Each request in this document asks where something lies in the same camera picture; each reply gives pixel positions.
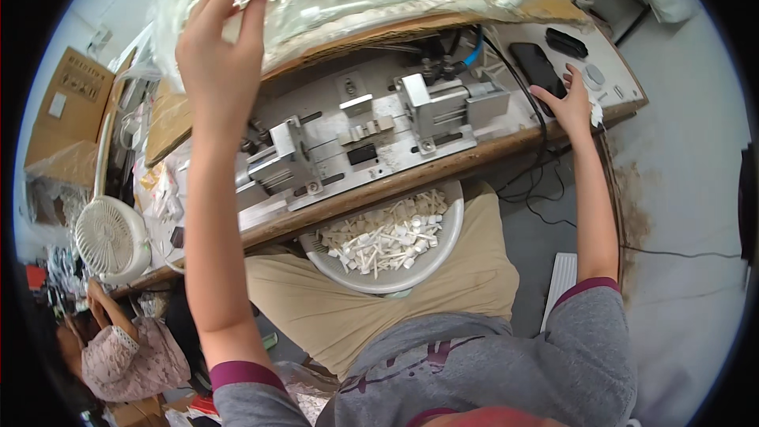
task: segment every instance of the gray t-shirt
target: gray t-shirt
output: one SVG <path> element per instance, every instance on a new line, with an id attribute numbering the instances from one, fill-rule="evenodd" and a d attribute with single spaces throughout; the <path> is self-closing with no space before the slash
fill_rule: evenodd
<path id="1" fill-rule="evenodd" d="M 506 320 L 440 313 L 399 323 L 372 340 L 317 427 L 416 425 L 425 412 L 507 406 L 566 425 L 624 425 L 636 371 L 618 287 L 588 279 L 568 291 L 535 338 Z M 280 380 L 254 363 L 214 367 L 225 425 L 309 425 Z"/>

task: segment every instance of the pink lace shirt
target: pink lace shirt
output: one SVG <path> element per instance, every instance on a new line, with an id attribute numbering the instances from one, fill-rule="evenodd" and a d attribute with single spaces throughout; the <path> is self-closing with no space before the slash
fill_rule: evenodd
<path id="1" fill-rule="evenodd" d="M 139 343 L 112 325 L 82 350 L 84 383 L 104 401 L 138 401 L 190 378 L 190 365 L 163 322 L 138 317 L 132 323 Z"/>

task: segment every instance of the white foot pedal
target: white foot pedal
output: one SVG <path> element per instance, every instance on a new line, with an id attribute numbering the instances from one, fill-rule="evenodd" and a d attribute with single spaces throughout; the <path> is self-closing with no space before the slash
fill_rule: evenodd
<path id="1" fill-rule="evenodd" d="M 548 302 L 543 314 L 540 333 L 546 330 L 548 314 L 551 313 L 556 300 L 575 284 L 577 284 L 577 254 L 574 252 L 556 252 L 556 259 L 553 261 L 553 275 L 551 275 L 551 288 L 548 289 Z"/>

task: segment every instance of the blue tube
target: blue tube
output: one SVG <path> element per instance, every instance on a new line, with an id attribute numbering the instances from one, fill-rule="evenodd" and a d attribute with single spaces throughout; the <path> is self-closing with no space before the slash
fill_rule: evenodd
<path id="1" fill-rule="evenodd" d="M 477 26 L 477 45 L 474 46 L 469 56 L 464 59 L 464 64 L 466 66 L 472 64 L 477 59 L 478 54 L 480 54 L 480 50 L 482 50 L 482 25 Z"/>

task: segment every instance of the smartphone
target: smartphone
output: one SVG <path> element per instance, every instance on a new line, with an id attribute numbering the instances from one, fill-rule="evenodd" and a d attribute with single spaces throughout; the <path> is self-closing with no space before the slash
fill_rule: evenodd
<path id="1" fill-rule="evenodd" d="M 517 61 L 517 66 L 525 74 L 527 82 L 540 86 L 556 98 L 564 99 L 567 95 L 564 82 L 553 71 L 553 65 L 537 43 L 512 43 L 508 45 L 508 52 Z M 548 104 L 540 99 L 537 101 L 546 116 L 555 117 Z"/>

